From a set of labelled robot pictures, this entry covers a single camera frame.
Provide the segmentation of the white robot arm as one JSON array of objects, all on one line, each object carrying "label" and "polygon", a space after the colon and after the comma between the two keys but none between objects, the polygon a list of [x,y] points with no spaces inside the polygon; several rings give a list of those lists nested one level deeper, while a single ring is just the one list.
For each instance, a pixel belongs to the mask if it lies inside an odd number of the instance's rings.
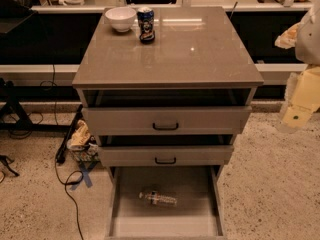
[{"label": "white robot arm", "polygon": [[299,23],[295,55],[305,64],[320,65],[320,0],[312,5]]}]

